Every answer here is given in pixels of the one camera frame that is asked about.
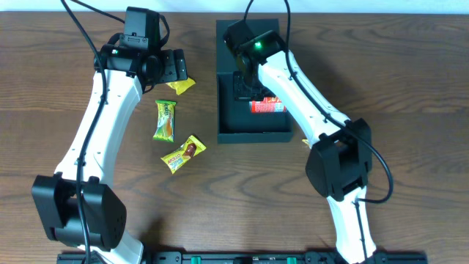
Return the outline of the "yellow peanut snack packet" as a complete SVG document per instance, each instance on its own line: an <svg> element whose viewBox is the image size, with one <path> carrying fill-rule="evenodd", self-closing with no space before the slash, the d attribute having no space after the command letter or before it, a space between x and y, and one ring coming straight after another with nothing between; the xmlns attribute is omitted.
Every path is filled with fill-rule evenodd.
<svg viewBox="0 0 469 264"><path fill-rule="evenodd" d="M167 85L172 88L177 95L181 95L182 93L186 92L190 87L195 84L196 82L190 77L183 81L173 81L167 83Z"/></svg>

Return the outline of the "red snack can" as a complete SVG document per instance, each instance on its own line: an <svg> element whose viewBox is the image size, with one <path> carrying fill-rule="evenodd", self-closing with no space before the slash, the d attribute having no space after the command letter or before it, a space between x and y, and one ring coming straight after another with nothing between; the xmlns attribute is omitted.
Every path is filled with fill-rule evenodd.
<svg viewBox="0 0 469 264"><path fill-rule="evenodd" d="M278 97L265 97L261 101L249 103L251 113L283 113L287 108Z"/></svg>

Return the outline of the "black box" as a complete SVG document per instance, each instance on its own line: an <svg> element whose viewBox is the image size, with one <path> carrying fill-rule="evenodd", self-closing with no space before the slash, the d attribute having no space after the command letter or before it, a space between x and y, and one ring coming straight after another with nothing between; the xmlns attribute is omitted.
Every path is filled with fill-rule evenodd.
<svg viewBox="0 0 469 264"><path fill-rule="evenodd" d="M235 90L243 81L223 34L234 20L216 21L216 78L219 144L289 142L293 120L287 112L253 113L248 100L238 100Z"/></svg>

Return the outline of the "small yellow snack packet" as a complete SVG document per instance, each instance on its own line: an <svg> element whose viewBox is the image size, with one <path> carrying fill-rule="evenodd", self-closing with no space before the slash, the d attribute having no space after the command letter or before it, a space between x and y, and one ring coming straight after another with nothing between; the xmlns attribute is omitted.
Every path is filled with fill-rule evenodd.
<svg viewBox="0 0 469 264"><path fill-rule="evenodd" d="M311 148L308 139L302 139L302 142L309 148Z"/></svg>

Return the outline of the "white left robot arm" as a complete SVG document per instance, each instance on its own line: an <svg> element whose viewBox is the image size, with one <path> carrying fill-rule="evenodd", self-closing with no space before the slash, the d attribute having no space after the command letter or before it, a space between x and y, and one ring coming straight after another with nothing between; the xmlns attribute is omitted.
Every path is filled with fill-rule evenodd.
<svg viewBox="0 0 469 264"><path fill-rule="evenodd" d="M181 49L102 47L70 149L53 175L38 175L32 186L46 236L83 249L77 263L142 261L144 245L126 231L126 207L112 190L117 153L146 86L187 77Z"/></svg>

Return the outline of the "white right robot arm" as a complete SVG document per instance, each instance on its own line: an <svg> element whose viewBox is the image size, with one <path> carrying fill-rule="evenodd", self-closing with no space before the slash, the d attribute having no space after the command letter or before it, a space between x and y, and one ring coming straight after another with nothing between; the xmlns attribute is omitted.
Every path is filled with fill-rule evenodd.
<svg viewBox="0 0 469 264"><path fill-rule="evenodd" d="M364 263L377 247L365 204L372 168L371 129L332 106L309 81L287 42L269 31L226 32L224 42L249 84L279 97L309 143L306 175L328 201L336 230L336 250L346 263Z"/></svg>

